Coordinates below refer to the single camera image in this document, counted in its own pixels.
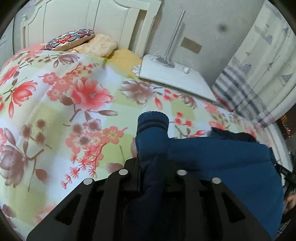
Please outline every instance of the silver screw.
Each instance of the silver screw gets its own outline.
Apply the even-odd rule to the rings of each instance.
[[[222,182],[222,180],[218,177],[212,178],[212,183],[214,183],[214,184],[220,184],[221,182]]]
[[[84,179],[83,180],[83,183],[85,184],[85,185],[89,185],[89,184],[92,184],[92,179],[91,178],[86,178],[86,179]]]
[[[126,174],[128,174],[128,170],[127,169],[121,169],[119,171],[119,174],[122,175],[122,176],[125,176]]]
[[[177,171],[177,174],[178,174],[179,176],[185,176],[185,175],[187,175],[187,171],[185,171],[185,170],[178,170],[178,171]]]

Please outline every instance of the curtain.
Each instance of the curtain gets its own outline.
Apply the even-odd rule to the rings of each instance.
[[[212,90],[220,105],[266,127],[296,103],[296,37],[268,0]]]

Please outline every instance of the headboard panel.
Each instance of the headboard panel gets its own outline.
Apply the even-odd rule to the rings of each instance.
[[[139,11],[145,10],[135,50],[143,56],[159,6],[159,0],[40,0],[30,19],[23,16],[21,46],[46,43],[68,31],[90,28],[113,37],[119,49],[128,49]]]

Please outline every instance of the floral bedspread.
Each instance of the floral bedspread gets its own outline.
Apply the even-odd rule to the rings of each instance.
[[[83,179],[107,178],[136,155],[145,111],[169,117],[169,137],[217,127],[269,145],[264,130],[236,114],[133,79],[104,58],[21,52],[2,69],[0,94],[0,206],[24,240]]]

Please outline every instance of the white door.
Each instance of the white door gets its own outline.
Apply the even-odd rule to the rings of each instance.
[[[13,19],[0,39],[0,70],[3,64],[13,56]]]

